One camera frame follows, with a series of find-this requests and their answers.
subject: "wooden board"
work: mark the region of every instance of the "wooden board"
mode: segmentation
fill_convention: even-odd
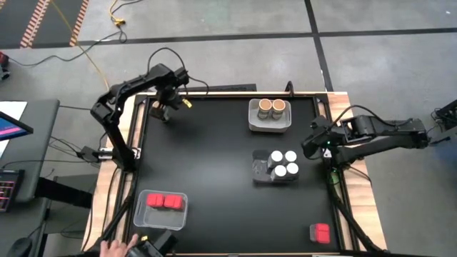
[[[201,92],[189,92],[189,95],[201,95]],[[224,96],[237,96],[237,95],[266,95],[274,94],[277,96],[287,96],[287,92],[210,92],[210,95],[224,95]],[[349,107],[351,104],[349,102],[349,97],[346,92],[296,92],[297,95],[300,94],[328,94],[329,106],[331,109],[331,115],[335,119],[338,117],[341,112]],[[131,124],[131,117],[134,109],[134,96],[129,98],[125,104],[124,113],[121,116],[121,122],[119,128],[121,129],[122,136],[127,140],[129,134],[129,128]],[[141,131],[141,120],[144,113],[144,105],[140,105],[139,108],[139,117],[137,118],[135,134],[134,134],[134,146],[138,146],[139,134]],[[343,117],[349,118],[352,117],[352,111],[348,111]],[[106,144],[107,147],[111,147],[111,143],[108,141]],[[367,173],[366,165],[364,161],[357,161],[353,166],[364,173]],[[93,202],[93,223],[92,229],[89,237],[89,242],[87,243],[86,248],[90,248],[95,240],[101,235],[102,226],[104,222],[104,214],[106,208],[106,202],[108,195],[109,197],[109,210],[106,216],[105,226],[109,223],[112,218],[112,213],[114,210],[114,203],[119,187],[119,178],[120,172],[117,172],[114,177],[114,182],[109,191],[109,184],[111,181],[111,176],[113,175],[115,165],[112,161],[106,161],[101,165],[99,179],[97,181],[97,187],[94,195]],[[376,202],[374,201],[373,191],[371,189],[370,183],[356,173],[350,171],[345,172],[345,179],[348,188],[349,201],[351,202],[351,208],[354,218],[357,220],[361,228],[365,233],[371,238],[371,240],[379,247],[386,248],[386,242],[384,240],[383,231],[381,228],[381,222],[379,221],[378,210],[376,208]],[[127,194],[131,183],[131,177],[128,177],[126,180],[126,186],[124,189],[124,197]],[[349,229],[344,217],[340,214],[341,226],[343,229],[343,237],[347,249],[352,249],[351,237],[349,235]],[[121,220],[118,225],[118,230],[116,233],[116,239],[121,240],[123,235],[125,217]],[[86,234],[84,235],[84,242],[86,237],[89,234],[89,222],[87,224]]]

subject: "red cube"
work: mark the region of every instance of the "red cube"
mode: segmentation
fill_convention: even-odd
[[[176,195],[167,195],[165,197],[164,206],[174,210],[181,210],[183,208],[183,197]]]
[[[164,205],[164,195],[161,193],[150,193],[146,199],[146,205],[157,208]]]
[[[330,243],[330,227],[325,223],[317,223],[310,226],[310,236],[313,242]]]

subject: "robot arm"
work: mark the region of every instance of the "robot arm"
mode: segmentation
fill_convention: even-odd
[[[135,153],[126,145],[118,127],[126,100],[130,96],[155,87],[161,108],[170,106],[178,109],[179,105],[186,100],[178,94],[177,88],[188,83],[189,75],[183,67],[172,71],[165,65],[158,64],[152,67],[147,74],[114,85],[107,93],[99,97],[91,109],[91,115],[104,127],[111,140],[113,144],[112,159],[119,168],[129,172],[136,170]]]
[[[313,133],[301,144],[310,158],[319,148],[327,148],[335,166],[345,166],[365,156],[394,148],[425,148],[426,129],[419,119],[383,121],[374,116],[359,115],[342,120],[340,126],[319,116],[311,123]]]

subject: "hazard tape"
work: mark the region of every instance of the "hazard tape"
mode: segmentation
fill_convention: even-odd
[[[30,48],[33,45],[36,32],[40,27],[41,21],[43,21],[44,14],[48,9],[50,0],[38,0],[38,3],[35,6],[34,12],[31,15],[29,24],[22,36],[20,47],[21,48]]]
[[[73,33],[70,38],[70,46],[76,45],[76,40],[78,40],[79,32],[81,31],[81,26],[83,24],[84,16],[86,15],[87,6],[89,5],[89,0],[83,0],[81,8],[79,9],[78,17],[76,18],[76,23],[73,28]]]

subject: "colorful keyboard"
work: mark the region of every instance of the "colorful keyboard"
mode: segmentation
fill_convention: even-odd
[[[24,170],[0,169],[0,212],[7,212],[24,176]]]

